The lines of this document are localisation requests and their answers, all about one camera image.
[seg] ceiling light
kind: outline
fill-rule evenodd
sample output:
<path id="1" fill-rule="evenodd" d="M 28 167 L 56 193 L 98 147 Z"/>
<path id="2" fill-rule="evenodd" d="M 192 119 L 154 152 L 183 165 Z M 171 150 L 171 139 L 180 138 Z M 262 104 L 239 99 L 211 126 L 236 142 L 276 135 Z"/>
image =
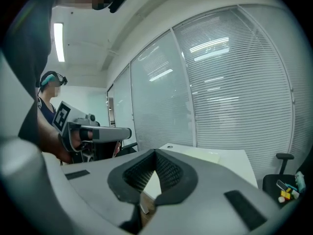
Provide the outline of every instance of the ceiling light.
<path id="1" fill-rule="evenodd" d="M 213 52 L 210 52 L 208 54 L 202 55 L 200 57 L 196 57 L 195 61 L 200 61 L 204 58 L 213 57 L 213 56 L 220 55 L 220 54 L 227 53 L 227 52 L 229 52 L 229 48 L 220 49 L 220 50 L 213 51 Z"/>
<path id="2" fill-rule="evenodd" d="M 59 62 L 65 62 L 63 49 L 63 23 L 54 24 L 54 41 Z"/>
<path id="3" fill-rule="evenodd" d="M 209 81 L 217 80 L 217 79 L 222 79 L 222 78 L 224 78 L 224 77 L 223 77 L 223 76 L 221 76 L 221 77 L 217 77 L 217 78 L 209 79 L 209 80 L 206 80 L 206 81 L 205 81 L 205 83 L 206 83 L 206 82 L 209 82 Z"/>
<path id="4" fill-rule="evenodd" d="M 224 38 L 220 38 L 220 39 L 216 39 L 216 40 L 213 40 L 213 41 L 210 41 L 210 42 L 206 42 L 204 44 L 201 44 L 201 45 L 197 45 L 195 47 L 192 47 L 190 48 L 190 52 L 195 52 L 195 51 L 198 51 L 200 49 L 203 49 L 203 48 L 207 48 L 209 46 L 213 46 L 213 45 L 217 45 L 217 44 L 222 44 L 222 43 L 226 43 L 228 42 L 228 37 L 224 37 Z"/>
<path id="5" fill-rule="evenodd" d="M 161 74 L 151 78 L 149 81 L 151 81 L 151 82 L 155 81 L 156 79 L 158 79 L 158 78 L 160 78 L 160 77 L 162 77 L 162 76 L 164 76 L 164 75 L 166 75 L 166 74 L 168 74 L 168 73 L 170 73 L 172 71 L 173 71 L 172 69 L 166 70 L 165 72 L 162 72 Z"/>

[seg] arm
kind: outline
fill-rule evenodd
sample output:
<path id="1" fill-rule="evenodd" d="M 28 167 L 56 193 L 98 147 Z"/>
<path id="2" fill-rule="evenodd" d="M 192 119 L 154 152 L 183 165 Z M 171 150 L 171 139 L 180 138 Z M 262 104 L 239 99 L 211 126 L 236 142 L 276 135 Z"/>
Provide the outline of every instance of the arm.
<path id="1" fill-rule="evenodd" d="M 52 153 L 63 162 L 70 163 L 72 158 L 63 147 L 62 142 L 59 139 L 59 133 L 47 122 L 40 110 L 37 112 L 40 137 L 39 148 L 44 152 Z"/>

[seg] black strip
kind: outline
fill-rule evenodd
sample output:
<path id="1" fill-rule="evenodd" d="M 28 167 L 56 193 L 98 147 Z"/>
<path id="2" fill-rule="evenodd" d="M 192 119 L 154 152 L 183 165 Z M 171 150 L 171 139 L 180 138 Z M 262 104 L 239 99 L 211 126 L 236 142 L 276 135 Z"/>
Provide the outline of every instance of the black strip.
<path id="1" fill-rule="evenodd" d="M 134 211 L 130 220 L 123 222 L 119 228 L 128 231 L 131 234 L 138 234 L 142 229 L 140 206 L 134 206 Z"/>
<path id="2" fill-rule="evenodd" d="M 76 171 L 76 172 L 65 174 L 65 176 L 66 176 L 66 178 L 68 180 L 71 180 L 71 179 L 75 179 L 75 178 L 80 178 L 80 177 L 86 176 L 88 174 L 90 174 L 89 171 L 87 171 L 87 170 L 80 170 L 80 171 Z"/>
<path id="3" fill-rule="evenodd" d="M 126 146 L 123 146 L 121 148 L 121 150 L 124 150 L 124 149 L 129 149 L 129 148 L 132 148 L 132 147 L 135 147 L 136 145 L 138 145 L 137 143 L 131 143 L 131 144 L 128 144 Z"/>
<path id="4" fill-rule="evenodd" d="M 224 193 L 238 215 L 250 231 L 263 225 L 267 219 L 238 191 L 232 190 Z"/>
<path id="5" fill-rule="evenodd" d="M 92 130 L 92 139 L 100 139 L 100 133 L 98 129 L 93 129 Z"/>

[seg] black chair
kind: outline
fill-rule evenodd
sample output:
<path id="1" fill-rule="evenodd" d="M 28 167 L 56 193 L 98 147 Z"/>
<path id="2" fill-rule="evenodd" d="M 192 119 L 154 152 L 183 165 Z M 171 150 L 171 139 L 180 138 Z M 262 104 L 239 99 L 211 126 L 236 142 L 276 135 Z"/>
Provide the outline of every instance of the black chair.
<path id="1" fill-rule="evenodd" d="M 313 162 L 313 148 L 311 148 L 308 156 L 306 157 L 305 161 L 302 163 L 302 165 L 299 167 L 298 171 L 301 171 L 302 174 L 304 175 L 304 180 L 306 185 L 308 186 L 311 183 L 311 167 L 312 167 L 312 162 Z M 288 160 L 293 160 L 294 156 L 292 154 L 288 153 L 277 153 L 276 157 L 280 160 L 283 160 L 282 167 L 279 171 L 279 174 L 270 174 L 266 175 L 263 178 L 263 191 L 265 191 L 268 195 L 270 195 L 277 203 L 278 198 L 280 197 L 280 192 L 281 189 L 276 185 L 277 181 L 280 180 L 285 184 L 289 184 L 291 186 L 296 187 L 295 183 L 295 177 L 294 175 L 288 175 L 284 174 L 287 161 Z M 285 201 L 284 203 L 279 203 L 280 207 L 285 206 L 289 201 Z"/>
<path id="2" fill-rule="evenodd" d="M 120 156 L 123 156 L 123 155 L 127 155 L 127 154 L 131 154 L 131 153 L 134 153 L 136 152 L 135 149 L 133 149 L 133 147 L 135 147 L 137 145 L 137 143 L 131 143 L 131 144 L 128 144 L 126 146 L 123 146 L 120 150 L 119 153 L 117 153 L 117 157 L 120 157 Z"/>

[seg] window blinds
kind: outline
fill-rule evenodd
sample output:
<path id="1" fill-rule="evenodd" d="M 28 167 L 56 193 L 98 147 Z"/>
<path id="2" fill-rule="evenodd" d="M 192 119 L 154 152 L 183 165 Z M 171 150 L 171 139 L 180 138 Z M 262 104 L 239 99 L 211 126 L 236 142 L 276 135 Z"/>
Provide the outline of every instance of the window blinds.
<path id="1" fill-rule="evenodd" d="M 193 144 L 186 79 L 173 35 L 166 33 L 131 62 L 138 149 Z"/>
<path id="2" fill-rule="evenodd" d="M 114 114 L 116 127 L 127 127 L 132 130 L 131 138 L 123 140 L 123 145 L 135 143 L 136 134 L 133 121 L 131 77 L 129 66 L 114 81 Z"/>
<path id="3" fill-rule="evenodd" d="M 292 130 L 282 62 L 237 9 L 200 15 L 174 28 L 187 66 L 201 148 L 244 149 L 256 178 L 279 166 Z"/>
<path id="4" fill-rule="evenodd" d="M 312 48 L 300 25 L 289 12 L 270 6 L 245 5 L 244 10 L 266 31 L 277 46 L 293 87 L 295 99 L 294 134 L 290 153 L 294 170 L 301 165 L 313 143 L 313 58 Z"/>

